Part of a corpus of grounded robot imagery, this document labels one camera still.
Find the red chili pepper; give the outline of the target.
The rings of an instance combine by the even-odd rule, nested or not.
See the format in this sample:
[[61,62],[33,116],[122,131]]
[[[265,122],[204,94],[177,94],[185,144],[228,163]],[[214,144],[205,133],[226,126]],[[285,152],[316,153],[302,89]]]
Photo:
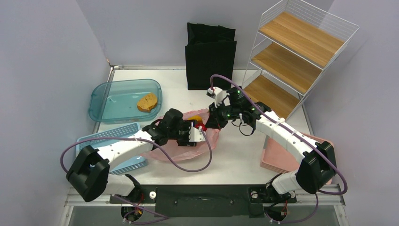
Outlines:
[[194,127],[197,129],[201,129],[202,131],[207,130],[206,126],[202,122],[197,122]]

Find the pink plastic grocery bag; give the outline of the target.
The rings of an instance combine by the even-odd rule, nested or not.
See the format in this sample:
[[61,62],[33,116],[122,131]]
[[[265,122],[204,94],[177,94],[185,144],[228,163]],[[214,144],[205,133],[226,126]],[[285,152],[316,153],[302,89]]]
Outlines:
[[[203,124],[205,124],[209,118],[209,111],[208,109],[200,109],[195,111],[189,111],[183,113],[183,119],[186,120],[189,117],[194,115],[200,115],[203,118]],[[219,132],[218,129],[207,129],[205,131],[207,139],[210,142],[211,148],[215,149],[219,139]],[[171,157],[171,159],[175,162],[189,160],[195,158],[199,155],[209,152],[208,146],[206,142],[198,142],[197,146],[178,146],[177,142],[174,140],[168,141],[167,144],[163,146],[167,154]],[[168,162],[168,158],[164,155],[164,153],[156,148],[153,151],[145,152],[141,154],[142,157],[149,159],[149,160],[158,160],[158,161],[165,161]]]

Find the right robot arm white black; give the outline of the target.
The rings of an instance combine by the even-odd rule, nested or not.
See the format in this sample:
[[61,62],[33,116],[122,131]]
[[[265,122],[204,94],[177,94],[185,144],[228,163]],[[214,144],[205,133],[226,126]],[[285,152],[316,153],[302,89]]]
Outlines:
[[270,107],[251,100],[240,86],[227,90],[229,105],[224,103],[223,91],[218,87],[209,88],[207,95],[214,99],[209,106],[208,129],[222,129],[228,121],[241,120],[253,130],[269,136],[300,164],[297,170],[275,176],[266,184],[266,196],[270,201],[278,202],[285,194],[298,189],[315,194],[338,172],[332,144],[318,142],[298,132]]

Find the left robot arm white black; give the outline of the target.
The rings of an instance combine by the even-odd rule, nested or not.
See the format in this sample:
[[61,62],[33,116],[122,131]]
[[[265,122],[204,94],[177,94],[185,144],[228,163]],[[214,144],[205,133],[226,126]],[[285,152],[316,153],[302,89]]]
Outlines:
[[129,174],[114,175],[110,171],[135,156],[174,140],[179,146],[196,146],[204,142],[205,132],[196,120],[183,120],[183,114],[169,109],[164,117],[143,127],[134,135],[99,148],[82,148],[66,174],[66,179],[85,202],[103,194],[120,195],[128,202],[140,198],[139,182]]

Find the black fabric grocery bag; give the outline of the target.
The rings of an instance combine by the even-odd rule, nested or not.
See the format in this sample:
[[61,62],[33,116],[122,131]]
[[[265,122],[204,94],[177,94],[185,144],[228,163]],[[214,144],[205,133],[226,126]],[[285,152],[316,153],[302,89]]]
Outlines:
[[187,24],[185,65],[188,90],[207,90],[214,74],[232,79],[237,42],[235,29]]

